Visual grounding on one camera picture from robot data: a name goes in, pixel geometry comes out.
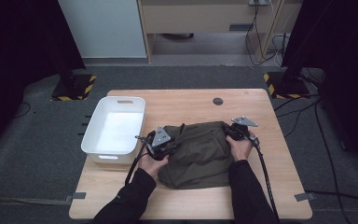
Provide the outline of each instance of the white plastic bin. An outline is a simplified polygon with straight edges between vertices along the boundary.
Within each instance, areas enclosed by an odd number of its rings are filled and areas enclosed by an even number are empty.
[[[96,162],[130,164],[137,156],[145,117],[140,97],[106,96],[89,121],[81,148]]]

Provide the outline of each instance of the wooden table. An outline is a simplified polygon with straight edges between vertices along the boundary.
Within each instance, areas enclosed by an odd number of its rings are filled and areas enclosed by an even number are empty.
[[[250,129],[259,137],[280,219],[304,220],[312,216],[309,202],[298,202],[295,198],[304,190],[266,91],[144,90],[110,91],[108,95],[145,99],[143,136],[158,126],[218,120],[231,123],[232,118],[246,116],[258,124]],[[222,105],[213,103],[216,97],[223,100]],[[249,162],[268,198],[255,149]],[[73,200],[70,217],[93,218],[124,186],[129,168],[129,165],[96,163],[87,158],[76,189],[86,192],[86,198]],[[158,182],[142,219],[233,219],[230,194],[230,187],[174,190]]]

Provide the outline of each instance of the black cable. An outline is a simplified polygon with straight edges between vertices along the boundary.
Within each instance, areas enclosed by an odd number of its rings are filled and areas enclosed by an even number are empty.
[[[300,77],[309,82],[317,91],[319,90],[321,86],[319,81],[315,80],[314,78],[309,78],[303,71],[300,71]]]
[[[301,113],[302,113],[302,112],[303,112],[303,111],[298,112],[298,114],[297,114],[297,118],[296,118],[295,127],[293,127],[292,131],[290,131],[289,133],[287,133],[284,137],[289,136],[290,134],[292,134],[292,133],[295,131],[296,126],[297,126],[297,123],[298,123],[298,119],[300,118],[300,115],[301,115]]]
[[[275,41],[275,38],[276,38],[276,37],[280,37],[280,36],[282,36],[282,37],[284,37],[284,38],[287,38],[287,39],[290,39],[290,37],[289,37],[289,36],[286,36],[286,35],[275,35],[274,37],[272,37],[272,44],[275,43],[275,42],[274,42],[274,41]],[[284,46],[284,43],[285,43],[285,40],[283,39],[283,40],[282,40],[282,48],[279,49],[279,51],[284,52],[284,51],[286,50],[286,47]]]
[[[141,149],[139,150],[138,156],[136,156],[136,158],[133,159],[132,165],[131,165],[131,167],[130,167],[129,172],[127,173],[127,177],[126,177],[126,180],[125,180],[125,182],[124,182],[125,185],[129,185],[129,184],[130,184],[130,179],[131,179],[131,177],[132,177],[132,173],[133,173],[133,170],[135,169],[136,164],[138,164],[138,161],[139,161],[145,154],[147,154],[147,153],[142,154],[142,153],[144,152],[144,148],[145,148],[145,146],[146,146],[146,143],[144,142],[144,140],[149,139],[152,133],[153,133],[153,132],[150,132],[150,133],[147,135],[147,137],[139,137],[139,136],[136,136],[136,138],[138,138],[139,140],[141,140],[143,143],[142,143]]]
[[[286,42],[286,33],[283,34],[283,39],[282,39],[282,49],[284,49],[284,44]]]
[[[274,45],[274,48],[276,51],[284,52],[286,50],[286,48],[284,46],[282,46],[281,49],[277,49],[277,46],[275,45],[275,38],[279,37],[279,36],[283,36],[283,35],[275,35],[274,37],[272,37],[271,41],[272,41],[272,44]]]
[[[248,131],[243,132],[240,129],[236,129],[236,131],[239,132],[242,136],[244,136],[242,138],[242,140],[243,139],[248,139],[249,141],[251,141],[252,146],[254,146],[256,151],[257,151],[258,158],[260,159],[261,167],[263,168],[264,178],[266,179],[267,192],[268,192],[268,196],[269,196],[269,201],[271,202],[272,211],[273,211],[274,216],[275,216],[275,218],[277,220],[277,223],[281,223],[280,220],[279,220],[278,210],[277,210],[277,208],[275,206],[274,197],[272,195],[271,185],[269,183],[269,172],[267,171],[267,166],[266,166],[266,163],[264,162],[263,153],[261,153],[260,142],[258,141],[257,137],[252,138]]]
[[[290,100],[284,102],[283,104],[279,105],[278,107],[276,107],[276,108],[274,109],[274,111],[277,111],[277,110],[281,109],[284,105],[287,105],[287,104],[289,104],[290,102],[292,102],[292,101],[294,101],[294,100],[301,99],[301,98],[302,98],[302,97],[292,98],[292,99],[290,99]]]
[[[22,116],[25,116],[26,114],[28,114],[28,112],[30,112],[30,110],[31,110],[31,105],[30,105],[30,104],[28,104],[28,103],[26,103],[26,102],[22,102],[21,104],[22,104],[22,105],[28,105],[27,111],[25,111],[25,113],[23,113],[23,114],[21,114],[21,115],[18,115],[18,116],[16,116],[16,117],[13,117],[13,119],[21,118]]]
[[[277,46],[275,45],[275,40],[274,40],[275,37],[276,37],[276,36],[272,37],[272,44],[274,45],[274,48],[276,49]],[[282,59],[283,59],[283,53],[284,53],[284,51],[285,51],[285,48],[284,48],[284,45],[283,45],[282,48],[281,48],[281,57],[282,57]],[[279,61],[279,55],[278,55],[278,53],[279,53],[279,51],[275,51],[276,59],[278,59],[278,62],[279,62],[280,64],[276,64],[275,59],[274,59],[274,62],[275,62],[275,64],[277,65],[277,67],[282,68],[282,63]]]
[[[346,193],[341,193],[341,192],[340,193],[326,192],[326,191],[319,191],[319,190],[313,190],[313,189],[304,189],[304,191],[308,192],[308,193],[325,194],[325,195],[333,195],[333,196],[338,196],[338,194],[339,194],[342,197],[358,200],[358,196],[354,196],[354,195],[350,195],[350,194],[346,194]]]
[[[283,51],[282,51],[282,49],[268,49],[267,50],[267,53],[282,53]]]
[[[310,71],[309,68],[307,68],[308,74],[313,77],[313,79],[318,82],[319,84],[324,83],[324,78],[325,78],[325,72],[322,73],[322,80],[318,80],[318,78],[316,78],[315,76],[312,75],[312,72]]]
[[[144,153],[144,155],[142,155],[140,158],[142,158],[143,156],[147,155],[148,153]]]
[[[335,185],[335,188],[336,188],[336,194],[337,194],[337,198],[338,198],[339,208],[341,209],[342,216],[344,216],[344,218],[347,221],[347,223],[351,224],[351,222],[349,221],[349,219],[347,217],[347,214],[346,214],[346,212],[344,210],[344,206],[342,204],[342,201],[341,201],[341,195],[340,195],[340,192],[339,192],[337,176],[336,176],[336,169],[334,167],[334,163],[333,163],[333,160],[332,160],[332,157],[331,157],[330,149],[329,149],[329,147],[327,145],[327,142],[326,142],[326,139],[324,137],[324,131],[322,129],[321,122],[319,121],[318,106],[317,106],[318,104],[319,104],[319,101],[315,104],[315,117],[316,117],[316,121],[318,122],[319,131],[321,132],[322,138],[324,140],[324,147],[326,149],[328,159],[330,160],[330,166],[331,166],[331,170],[333,172],[333,179],[334,179],[334,185]]]
[[[260,145],[255,144],[254,141],[252,141],[252,143],[254,144],[255,149],[257,150],[258,158],[260,159],[261,166],[263,168],[264,178],[266,179],[267,191],[268,191],[269,201],[271,202],[272,211],[274,212],[274,216],[277,222],[280,223],[278,210],[277,207],[275,206],[274,197],[272,196],[271,185],[269,183],[269,173],[267,172],[266,163],[264,162],[263,154],[261,153],[260,150]]]
[[[316,78],[316,77],[312,74],[312,72],[310,71],[309,68],[306,68],[306,69],[307,69],[307,71],[308,71],[308,75],[309,75],[310,77],[312,77],[312,80],[320,85],[320,84],[321,84],[321,81],[319,81],[318,78]]]
[[[311,108],[313,105],[318,104],[320,100],[321,100],[321,99],[318,99],[317,101],[313,102],[313,103],[310,104],[310,105],[307,105],[306,107],[304,107],[304,108],[302,108],[302,109],[294,110],[294,111],[288,112],[288,113],[286,113],[286,114],[279,115],[279,116],[277,116],[277,118],[280,118],[280,117],[283,117],[283,116],[286,116],[286,115],[289,115],[289,114],[293,114],[293,113],[296,113],[296,112],[302,112],[302,111],[304,111],[304,110],[306,110],[306,109]]]
[[[258,12],[258,4],[257,4],[257,2],[255,2],[255,16],[254,16],[254,19],[253,19],[253,21],[252,21],[252,24],[249,26],[249,29],[248,29],[248,31],[247,31],[247,33],[246,33],[246,36],[245,36],[245,47],[246,47],[246,49],[248,50],[249,58],[251,59],[252,65],[255,65],[255,66],[261,65],[261,64],[265,63],[266,61],[272,59],[272,58],[275,56],[275,54],[274,54],[274,55],[272,55],[271,57],[269,57],[269,58],[266,59],[263,55],[261,55],[261,57],[262,57],[263,59],[265,59],[265,61],[262,62],[262,63],[255,63],[255,62],[253,61],[253,59],[252,59],[252,55],[251,55],[251,52],[250,52],[249,47],[248,47],[248,42],[247,42],[246,40],[248,39],[248,34],[251,32],[251,29],[252,29],[254,26],[255,26],[255,31],[256,31],[256,34],[257,34],[258,44],[259,44],[259,46],[260,46],[260,50],[262,49],[262,48],[261,48],[260,36],[259,36],[259,34],[258,34],[258,31],[257,31],[257,20],[256,20],[256,18],[257,18],[257,12]]]

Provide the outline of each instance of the olive green bag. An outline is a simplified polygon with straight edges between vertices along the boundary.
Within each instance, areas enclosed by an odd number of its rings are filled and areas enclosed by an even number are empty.
[[[228,166],[233,159],[223,124],[223,121],[215,121],[164,127],[180,146],[170,156],[169,163],[159,170],[159,181],[171,189],[227,186]]]

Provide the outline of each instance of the white cabinet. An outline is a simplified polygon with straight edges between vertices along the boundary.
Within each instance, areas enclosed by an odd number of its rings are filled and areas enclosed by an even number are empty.
[[[59,0],[82,58],[146,58],[136,0]]]

